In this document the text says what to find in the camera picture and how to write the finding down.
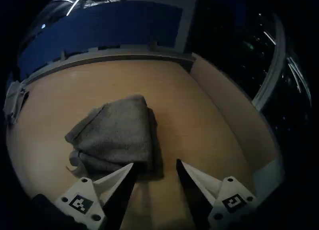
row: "wooden table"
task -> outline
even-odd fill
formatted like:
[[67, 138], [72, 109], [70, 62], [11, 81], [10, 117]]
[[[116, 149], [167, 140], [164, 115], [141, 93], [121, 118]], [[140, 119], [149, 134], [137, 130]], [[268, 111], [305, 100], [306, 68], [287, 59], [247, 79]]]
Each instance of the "wooden table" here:
[[136, 183], [122, 229], [193, 229], [176, 159], [216, 178], [233, 175], [254, 191], [242, 150], [216, 106], [192, 77], [168, 61], [109, 61], [62, 70], [28, 86], [30, 96], [8, 130], [8, 151], [25, 191], [51, 201], [77, 179], [67, 170], [65, 134], [104, 103], [142, 94], [154, 110], [165, 177]]

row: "blue partition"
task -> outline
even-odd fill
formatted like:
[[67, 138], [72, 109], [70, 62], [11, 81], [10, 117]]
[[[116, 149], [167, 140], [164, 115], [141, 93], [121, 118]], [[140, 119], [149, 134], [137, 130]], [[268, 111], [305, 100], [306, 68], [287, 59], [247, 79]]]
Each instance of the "blue partition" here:
[[74, 10], [45, 28], [19, 57], [21, 78], [61, 52], [92, 47], [149, 44], [174, 47], [182, 9], [154, 2], [113, 2]]

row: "white wall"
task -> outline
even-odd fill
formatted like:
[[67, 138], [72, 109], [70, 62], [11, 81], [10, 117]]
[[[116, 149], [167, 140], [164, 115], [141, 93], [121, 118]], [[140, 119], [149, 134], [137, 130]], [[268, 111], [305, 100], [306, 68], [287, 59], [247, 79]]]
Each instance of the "white wall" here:
[[189, 29], [191, 26], [192, 16], [195, 9], [196, 0], [128, 0], [128, 1], [149, 1], [167, 4], [183, 9], [179, 29], [176, 37], [176, 43], [174, 50], [177, 52], [183, 52]]

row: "fabric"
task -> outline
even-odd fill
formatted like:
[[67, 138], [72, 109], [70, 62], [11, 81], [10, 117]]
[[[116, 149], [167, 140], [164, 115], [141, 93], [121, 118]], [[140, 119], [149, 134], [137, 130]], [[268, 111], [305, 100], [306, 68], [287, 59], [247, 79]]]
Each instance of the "fabric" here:
[[19, 81], [11, 82], [9, 86], [3, 107], [4, 115], [9, 125], [17, 122], [22, 106], [28, 97], [29, 93], [26, 92], [25, 87], [25, 84]]
[[74, 147], [70, 163], [78, 167], [72, 173], [98, 179], [136, 163], [142, 176], [162, 177], [156, 126], [153, 111], [141, 95], [91, 110], [65, 136]]

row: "folded towel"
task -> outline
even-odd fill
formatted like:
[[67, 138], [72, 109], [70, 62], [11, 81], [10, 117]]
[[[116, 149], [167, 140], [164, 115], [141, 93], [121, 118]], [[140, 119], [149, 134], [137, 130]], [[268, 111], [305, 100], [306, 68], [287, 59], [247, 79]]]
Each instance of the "folded towel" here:
[[26, 91], [24, 83], [20, 83], [19, 81], [11, 82], [3, 107], [7, 124], [13, 125], [17, 122], [19, 113], [28, 95], [29, 92]]
[[65, 136], [74, 147], [70, 163], [78, 167], [72, 173], [97, 179], [136, 163], [142, 176], [162, 177], [156, 127], [153, 111], [141, 95], [91, 110]]

